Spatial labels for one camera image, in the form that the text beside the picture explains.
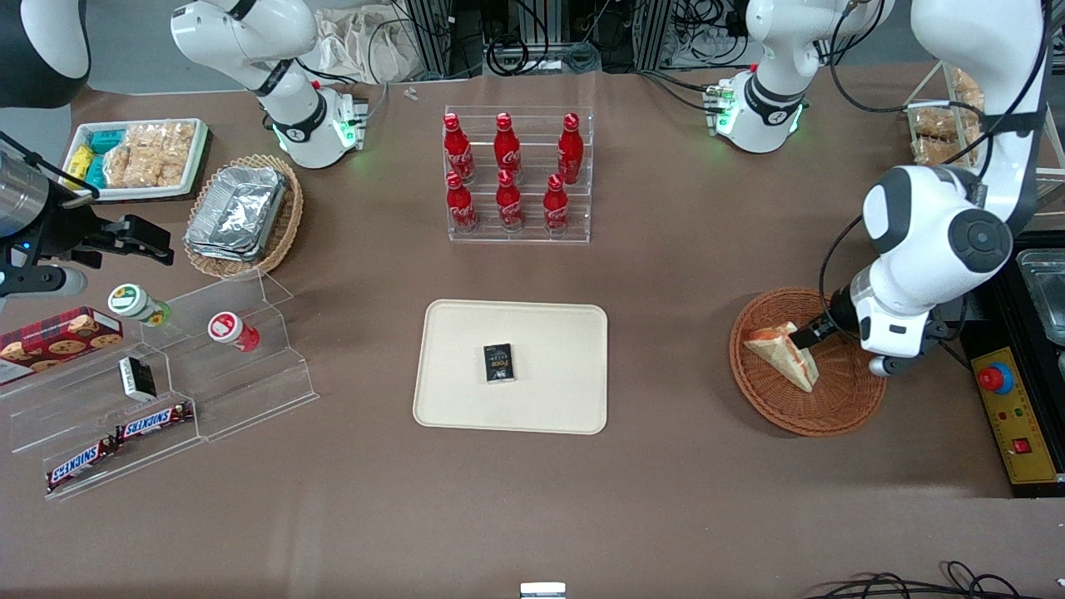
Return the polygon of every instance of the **brown tablecloth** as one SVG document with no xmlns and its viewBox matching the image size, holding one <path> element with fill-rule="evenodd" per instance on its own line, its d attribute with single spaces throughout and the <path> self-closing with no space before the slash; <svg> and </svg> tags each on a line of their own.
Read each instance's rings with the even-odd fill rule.
<svg viewBox="0 0 1065 599">
<path fill-rule="evenodd" d="M 928 67 L 840 71 L 865 101 L 887 106 Z M 290 335 L 322 398 L 65 502 L 43 499 L 38 460 L 0 452 L 3 595 L 513 597 L 520 582 L 561 580 L 574 598 L 798 597 L 859 571 L 941 581 L 946 558 L 1053 593 L 1065 511 L 1003 499 L 972 378 L 946 355 L 891 379 L 872 421 L 832 439 L 773 427 L 730 373 L 741 307 L 767 289 L 814 285 L 872 182 L 908 161 L 896 117 L 850 108 L 822 74 L 793 137 L 751 156 L 632 75 L 416 87 L 417 102 L 396 93 L 378 112 L 364 151 L 297 169 L 307 212 L 275 275 L 296 295 Z M 591 245 L 450 244 L 448 103 L 594 106 Z M 75 107 L 76 123 L 182 116 L 215 134 L 209 173 L 279 153 L 248 93 L 92 93 Z M 165 225 L 180 248 L 189 207 L 99 212 Z M 856 231 L 830 287 L 872 258 Z M 3 328 L 102 306 L 127 278 L 164 298 L 211 282 L 180 249 L 171 269 L 108 256 L 89 275 L 78 298 L 12 301 Z M 603 307 L 606 428 L 417 425 L 422 319 L 441 297 Z"/>
</svg>

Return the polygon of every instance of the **woven bread basket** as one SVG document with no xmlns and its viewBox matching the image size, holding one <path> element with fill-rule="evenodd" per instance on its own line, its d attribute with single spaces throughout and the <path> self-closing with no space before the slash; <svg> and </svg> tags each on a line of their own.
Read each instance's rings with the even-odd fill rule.
<svg viewBox="0 0 1065 599">
<path fill-rule="evenodd" d="M 299 228 L 299 220 L 304 215 L 304 191 L 300 189 L 299 181 L 296 179 L 296 174 L 292 172 L 292 167 L 282 160 L 273 156 L 262 155 L 237 158 L 219 168 L 214 175 L 211 175 L 211 178 L 200 189 L 199 195 L 196 196 L 196 203 L 193 204 L 192 213 L 189 215 L 190 225 L 193 218 L 196 217 L 196 212 L 202 206 L 203 197 L 207 195 L 211 183 L 214 182 L 223 169 L 230 166 L 249 166 L 251 168 L 269 166 L 278 173 L 283 174 L 288 179 L 289 184 L 285 187 L 284 195 L 281 197 L 281 207 L 277 211 L 277 217 L 274 220 L 274 228 L 271 229 L 269 239 L 266 242 L 266 252 L 262 258 L 255 262 L 208 258 L 207 256 L 196 254 L 189 245 L 185 245 L 185 255 L 189 256 L 189 260 L 197 271 L 219 278 L 231 277 L 257 266 L 262 272 L 268 273 L 281 263 L 281 260 L 292 247 L 293 241 L 296 240 L 296 229 Z"/>
<path fill-rule="evenodd" d="M 805 326 L 822 313 L 817 291 L 786 287 L 755 297 L 736 318 L 728 361 L 743 396 L 777 426 L 807 437 L 850 433 L 880 407 L 887 382 L 869 372 L 872 357 L 840 334 L 810 347 L 820 377 L 807 393 L 743 346 L 752 331 L 787 321 Z"/>
</svg>

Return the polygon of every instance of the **clear acrylic shelf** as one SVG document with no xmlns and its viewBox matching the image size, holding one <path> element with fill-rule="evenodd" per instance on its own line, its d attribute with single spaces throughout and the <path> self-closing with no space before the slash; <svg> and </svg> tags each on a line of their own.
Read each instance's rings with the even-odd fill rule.
<svg viewBox="0 0 1065 599">
<path fill-rule="evenodd" d="M 289 344 L 279 305 L 292 297 L 258 270 L 168 301 L 170 321 L 151 328 L 124 320 L 127 342 L 55 369 L 2 398 L 16 406 L 12 444 L 43 460 L 40 489 L 49 499 L 69 498 L 149 466 L 201 442 L 210 442 L 317 399 L 304 357 Z M 236 312 L 261 336 L 249 353 L 212 341 L 207 323 L 217 312 Z M 140 403 L 122 392 L 118 360 L 133 356 L 151 367 L 159 399 Z M 195 420 L 124 443 L 114 455 L 47 492 L 45 474 L 115 427 L 191 401 Z"/>
<path fill-rule="evenodd" d="M 447 205 L 447 234 L 454 242 L 511 242 L 511 243 L 563 243 L 587 244 L 592 231 L 592 146 L 595 135 L 591 107 L 487 107 L 449 106 L 445 112 L 459 115 L 462 130 L 470 137 L 473 149 L 474 180 L 466 183 L 473 195 L 474 210 L 480 225 L 472 233 L 460 233 L 455 228 Z M 513 130 L 522 143 L 522 176 L 518 189 L 522 192 L 522 213 L 525 227 L 515 233 L 503 229 L 499 211 L 495 205 L 498 187 L 495 166 L 495 115 L 509 112 Z M 558 137 L 562 134 L 562 117 L 575 112 L 580 117 L 580 136 L 585 142 L 584 163 L 577 182 L 566 185 L 570 196 L 570 224 L 566 233 L 551 237 L 544 226 L 543 194 L 547 192 L 547 177 L 558 171 Z M 444 175 L 450 171 L 447 156 L 443 153 Z M 441 178 L 444 197 L 447 187 Z"/>
</svg>

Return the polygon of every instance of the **aluminum foil container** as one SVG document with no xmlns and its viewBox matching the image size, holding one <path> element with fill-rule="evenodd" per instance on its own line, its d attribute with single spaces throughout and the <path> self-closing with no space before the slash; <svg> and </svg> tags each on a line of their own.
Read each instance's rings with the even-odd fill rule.
<svg viewBox="0 0 1065 599">
<path fill-rule="evenodd" d="M 284 176 L 273 168 L 225 168 L 203 196 L 185 231 L 185 244 L 211 258 L 261 258 L 286 184 Z"/>
</svg>

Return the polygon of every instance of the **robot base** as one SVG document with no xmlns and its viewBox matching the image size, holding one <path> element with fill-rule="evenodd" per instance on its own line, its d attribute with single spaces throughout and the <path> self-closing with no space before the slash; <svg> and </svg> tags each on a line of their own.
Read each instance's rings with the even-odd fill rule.
<svg viewBox="0 0 1065 599">
<path fill-rule="evenodd" d="M 724 109 L 724 112 L 719 114 L 707 114 L 706 124 L 710 129 L 710 135 L 721 135 L 736 147 L 749 152 L 766 153 L 784 145 L 788 135 L 799 127 L 802 106 L 790 115 L 784 111 L 771 114 L 771 119 L 775 114 L 780 114 L 782 118 L 775 125 L 766 125 L 761 115 L 751 108 L 743 93 L 751 76 L 751 71 L 748 70 L 732 79 L 722 79 L 719 90 L 733 93 L 727 99 L 703 93 L 703 106 L 707 110 Z"/>
<path fill-rule="evenodd" d="M 323 87 L 318 93 L 326 100 L 326 118 L 306 142 L 285 140 L 274 128 L 281 149 L 305 168 L 325 168 L 348 151 L 361 149 L 365 140 L 366 104 L 356 107 L 350 95 L 338 94 L 329 87 Z"/>
</svg>

